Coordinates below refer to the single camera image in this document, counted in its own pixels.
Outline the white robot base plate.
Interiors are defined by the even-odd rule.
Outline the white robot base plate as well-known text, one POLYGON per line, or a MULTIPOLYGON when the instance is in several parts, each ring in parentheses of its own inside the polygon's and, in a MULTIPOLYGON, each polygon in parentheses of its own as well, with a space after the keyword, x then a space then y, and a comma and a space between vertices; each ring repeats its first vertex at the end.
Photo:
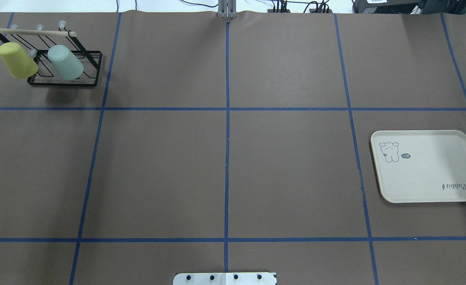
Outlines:
POLYGON ((173 278, 173 285, 276 285, 272 272, 182 273, 173 278))

